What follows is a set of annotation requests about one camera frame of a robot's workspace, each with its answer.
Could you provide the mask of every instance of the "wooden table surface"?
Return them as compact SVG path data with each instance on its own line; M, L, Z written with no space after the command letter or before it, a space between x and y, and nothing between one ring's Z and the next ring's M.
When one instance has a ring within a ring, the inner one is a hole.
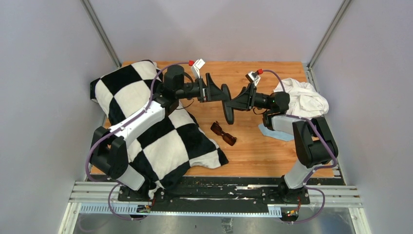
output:
M172 61L160 61L162 68ZM192 75L190 68L184 66L185 71ZM306 77L301 62L227 62L208 61L201 69L201 75L209 72L214 83L221 87L226 83L231 97L236 97L242 87L248 85L245 75L249 71L270 69L279 74L281 79L294 78L305 82ZM271 73L261 75L257 92L270 94L278 84L277 78ZM189 100L181 100L183 105L190 104ZM186 175L190 176L248 176L248 177L279 177L286 174L297 160L294 141L285 142L268 136L263 136L258 128L262 115L255 115L252 111L234 111L235 122L228 125L225 121L220 101L199 103L197 100L187 108L195 116L200 128L208 138L214 139L227 156L229 163L217 169L208 169L200 166L192 167ZM211 130L211 124L218 121L222 129L238 138L234 146L229 146L221 136ZM332 169L319 170L314 177L333 177Z

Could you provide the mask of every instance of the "black and white checkered blanket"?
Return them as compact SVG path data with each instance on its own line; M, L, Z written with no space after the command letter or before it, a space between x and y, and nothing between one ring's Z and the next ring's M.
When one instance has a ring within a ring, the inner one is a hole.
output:
M118 124L148 101L158 71L149 60L120 68L91 83L91 99L99 103L112 125ZM217 168L228 163L217 143L205 136L185 109L175 110L139 136L128 148L128 158L145 177L151 198L159 187L172 188L192 166Z

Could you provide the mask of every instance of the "sunglasses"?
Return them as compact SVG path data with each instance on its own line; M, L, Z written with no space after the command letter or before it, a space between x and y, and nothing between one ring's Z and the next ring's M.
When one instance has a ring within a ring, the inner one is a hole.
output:
M211 130L215 134L222 136L222 139L224 139L224 141L228 143L230 146L233 146L237 142L236 137L233 137L229 133L222 131L222 128L219 126L218 121L215 121L215 123L212 124Z

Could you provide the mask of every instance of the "white cloth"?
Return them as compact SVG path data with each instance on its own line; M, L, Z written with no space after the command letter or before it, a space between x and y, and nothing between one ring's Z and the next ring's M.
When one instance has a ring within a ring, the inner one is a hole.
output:
M314 87L307 82L298 82L295 79L283 79L285 91L290 94L290 103L287 114L300 117L319 117L328 112L327 100L318 94ZM278 84L274 92L282 91Z

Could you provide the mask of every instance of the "gray wall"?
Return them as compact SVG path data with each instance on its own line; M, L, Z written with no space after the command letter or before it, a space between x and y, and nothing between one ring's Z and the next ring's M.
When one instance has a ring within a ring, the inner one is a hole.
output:
M2 1L0 55L0 233L57 233L114 66L78 0Z
M354 0L315 67L375 234L412 233L413 1Z
M91 0L125 60L308 62L342 0Z

